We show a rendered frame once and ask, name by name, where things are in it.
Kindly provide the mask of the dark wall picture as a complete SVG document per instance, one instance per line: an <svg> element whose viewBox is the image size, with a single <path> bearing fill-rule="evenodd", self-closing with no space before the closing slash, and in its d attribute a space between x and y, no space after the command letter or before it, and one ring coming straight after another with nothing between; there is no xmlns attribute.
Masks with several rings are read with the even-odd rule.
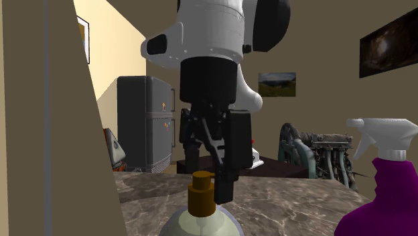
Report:
<svg viewBox="0 0 418 236"><path fill-rule="evenodd" d="M360 78L416 63L418 7L360 39Z"/></svg>

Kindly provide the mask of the clear bottle with brown pump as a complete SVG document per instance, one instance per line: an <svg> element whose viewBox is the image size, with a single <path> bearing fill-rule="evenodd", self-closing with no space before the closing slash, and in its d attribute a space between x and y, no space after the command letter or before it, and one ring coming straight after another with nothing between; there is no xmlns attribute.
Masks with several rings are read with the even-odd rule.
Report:
<svg viewBox="0 0 418 236"><path fill-rule="evenodd" d="M245 236L238 221L214 202L214 174L197 171L188 184L188 204L176 211L159 236Z"/></svg>

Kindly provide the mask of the landscape wall picture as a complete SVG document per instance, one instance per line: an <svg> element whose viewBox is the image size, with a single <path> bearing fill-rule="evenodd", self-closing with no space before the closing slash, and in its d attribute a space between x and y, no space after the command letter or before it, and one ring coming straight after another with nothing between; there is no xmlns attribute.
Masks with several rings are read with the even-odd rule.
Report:
<svg viewBox="0 0 418 236"><path fill-rule="evenodd" d="M258 93L262 97L295 97L296 73L259 73Z"/></svg>

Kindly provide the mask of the orange and grey cone object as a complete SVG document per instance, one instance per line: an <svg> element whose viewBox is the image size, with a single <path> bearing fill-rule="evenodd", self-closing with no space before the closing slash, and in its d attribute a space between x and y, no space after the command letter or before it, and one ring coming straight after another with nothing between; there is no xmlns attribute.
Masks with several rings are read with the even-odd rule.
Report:
<svg viewBox="0 0 418 236"><path fill-rule="evenodd" d="M113 172L124 172L126 170L126 163L123 161L126 157L124 150L109 128L104 128L103 132Z"/></svg>

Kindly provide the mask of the dark grey refrigerator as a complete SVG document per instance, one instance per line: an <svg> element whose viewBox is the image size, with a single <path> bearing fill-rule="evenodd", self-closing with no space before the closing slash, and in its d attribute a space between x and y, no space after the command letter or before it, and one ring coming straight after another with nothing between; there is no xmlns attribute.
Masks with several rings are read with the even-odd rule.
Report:
<svg viewBox="0 0 418 236"><path fill-rule="evenodd" d="M118 141L128 171L159 173L171 162L176 146L175 90L153 76L117 79Z"/></svg>

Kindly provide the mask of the white-framed wall picture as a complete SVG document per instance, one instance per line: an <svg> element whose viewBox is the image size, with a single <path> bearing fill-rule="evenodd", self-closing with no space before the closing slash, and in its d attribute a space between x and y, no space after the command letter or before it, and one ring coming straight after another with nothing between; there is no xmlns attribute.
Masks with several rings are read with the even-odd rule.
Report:
<svg viewBox="0 0 418 236"><path fill-rule="evenodd" d="M89 23L82 19L81 17L77 17L78 25L80 28L80 33L82 36L82 42L84 46L84 52L86 54L87 63L90 63L90 35L89 35Z"/></svg>

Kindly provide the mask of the grey green engine block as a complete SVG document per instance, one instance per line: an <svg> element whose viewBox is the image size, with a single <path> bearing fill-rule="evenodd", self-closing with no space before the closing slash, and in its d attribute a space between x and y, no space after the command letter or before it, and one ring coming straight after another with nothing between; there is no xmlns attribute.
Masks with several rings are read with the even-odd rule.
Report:
<svg viewBox="0 0 418 236"><path fill-rule="evenodd" d="M309 178L337 180L358 192L354 164L347 153L351 148L351 135L303 132L291 123L284 123L279 136L278 160L307 168Z"/></svg>

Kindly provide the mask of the purple spray bottle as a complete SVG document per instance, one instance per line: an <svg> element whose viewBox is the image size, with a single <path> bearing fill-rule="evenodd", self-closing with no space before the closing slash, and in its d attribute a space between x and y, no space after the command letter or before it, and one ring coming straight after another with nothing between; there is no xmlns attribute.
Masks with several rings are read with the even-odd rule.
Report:
<svg viewBox="0 0 418 236"><path fill-rule="evenodd" d="M354 154L357 160L370 145L378 148L372 164L376 196L343 216L334 236L418 236L418 173L407 160L407 150L418 134L418 125L407 119L348 119L362 137Z"/></svg>

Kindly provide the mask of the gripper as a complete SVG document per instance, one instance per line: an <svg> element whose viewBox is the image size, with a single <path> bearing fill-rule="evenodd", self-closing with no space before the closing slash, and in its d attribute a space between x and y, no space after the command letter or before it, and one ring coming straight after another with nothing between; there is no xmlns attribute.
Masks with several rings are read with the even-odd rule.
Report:
<svg viewBox="0 0 418 236"><path fill-rule="evenodd" d="M226 58L187 58L180 63L180 100L190 104L206 100L227 107L236 101L237 72L238 64ZM251 114L229 110L217 120L202 117L196 107L183 108L180 143L186 174L199 170L204 143L215 163L214 201L232 201L239 172L253 165Z"/></svg>

